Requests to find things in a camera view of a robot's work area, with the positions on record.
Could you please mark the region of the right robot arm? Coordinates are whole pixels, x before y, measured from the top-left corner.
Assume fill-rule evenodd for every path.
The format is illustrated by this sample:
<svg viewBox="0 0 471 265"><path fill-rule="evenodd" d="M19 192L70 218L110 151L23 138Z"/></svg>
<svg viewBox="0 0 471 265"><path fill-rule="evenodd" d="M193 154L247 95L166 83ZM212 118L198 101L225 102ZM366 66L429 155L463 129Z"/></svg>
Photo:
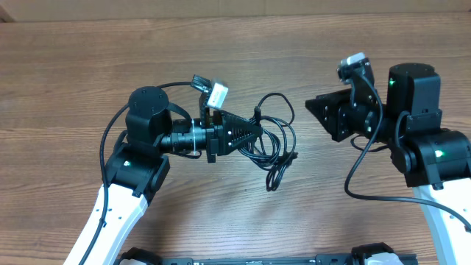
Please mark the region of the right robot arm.
<svg viewBox="0 0 471 265"><path fill-rule="evenodd" d="M412 197L355 194L356 199L421 205L439 263L470 263L470 140L441 126L441 79L433 66L402 63L389 69L387 98L380 100L367 59L342 63L339 79L348 87L309 99L312 113L336 142L353 134L366 146L348 173L352 177L376 142L386 145Z"/></svg>

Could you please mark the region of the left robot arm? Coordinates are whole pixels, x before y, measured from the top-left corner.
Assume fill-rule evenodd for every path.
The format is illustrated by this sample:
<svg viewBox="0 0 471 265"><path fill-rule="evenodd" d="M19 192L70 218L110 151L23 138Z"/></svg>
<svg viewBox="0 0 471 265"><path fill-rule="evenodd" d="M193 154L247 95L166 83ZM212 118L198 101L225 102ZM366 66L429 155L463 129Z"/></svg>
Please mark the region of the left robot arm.
<svg viewBox="0 0 471 265"><path fill-rule="evenodd" d="M261 117L244 119L220 110L227 88L194 85L201 91L202 117L193 119L169 101L167 85L131 93L119 113L126 115L109 159L99 160L102 186L84 229L65 262L113 264L130 231L144 215L170 169L169 155L205 151L208 162L252 144L263 130Z"/></svg>

